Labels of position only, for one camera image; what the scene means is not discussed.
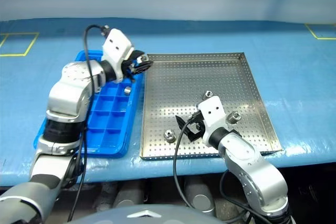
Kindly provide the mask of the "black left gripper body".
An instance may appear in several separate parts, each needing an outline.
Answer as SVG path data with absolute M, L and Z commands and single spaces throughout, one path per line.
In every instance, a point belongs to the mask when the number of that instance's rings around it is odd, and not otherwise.
M 128 59 L 122 61 L 122 73 L 124 77 L 132 76 L 132 68 L 134 67 L 136 59 L 133 58 L 133 52 L 129 55 Z

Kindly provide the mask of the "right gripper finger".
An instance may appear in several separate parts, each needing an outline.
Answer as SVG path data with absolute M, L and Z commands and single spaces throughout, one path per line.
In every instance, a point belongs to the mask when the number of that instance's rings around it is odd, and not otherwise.
M 186 129 L 186 136 L 189 139 L 190 142 L 193 142 L 195 140 L 198 140 L 199 138 L 203 137 L 203 131 L 200 130 L 196 133 L 192 132 L 190 129 Z
M 179 129 L 182 130 L 184 127 L 189 125 L 188 121 L 184 121 L 180 116 L 175 116 Z

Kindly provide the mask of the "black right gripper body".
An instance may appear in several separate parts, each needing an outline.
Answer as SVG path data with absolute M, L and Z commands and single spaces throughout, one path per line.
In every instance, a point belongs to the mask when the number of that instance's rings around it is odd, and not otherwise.
M 202 130 L 203 135 L 204 135 L 205 124 L 204 124 L 203 120 L 204 120 L 204 117 L 203 117 L 202 113 L 201 112 L 195 112 L 190 116 L 190 118 L 187 121 L 189 122 L 189 125 L 195 124 L 195 127 L 196 127 L 197 131 Z

